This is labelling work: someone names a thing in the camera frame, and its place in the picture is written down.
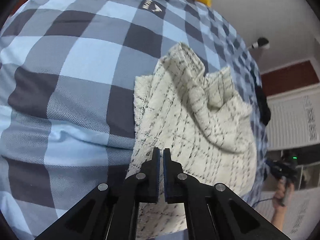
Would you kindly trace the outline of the person right hand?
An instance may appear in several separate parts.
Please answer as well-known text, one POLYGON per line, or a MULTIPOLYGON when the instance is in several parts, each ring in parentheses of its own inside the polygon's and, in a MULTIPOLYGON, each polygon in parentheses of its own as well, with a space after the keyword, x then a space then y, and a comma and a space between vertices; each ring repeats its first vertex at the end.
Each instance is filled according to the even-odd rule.
POLYGON ((289 185, 286 186, 285 181, 283 181, 282 179, 279 180, 277 189, 272 198, 273 207, 276 210, 286 210, 286 208, 289 206, 291 202, 294 190, 295 186, 293 183, 289 183, 289 185))

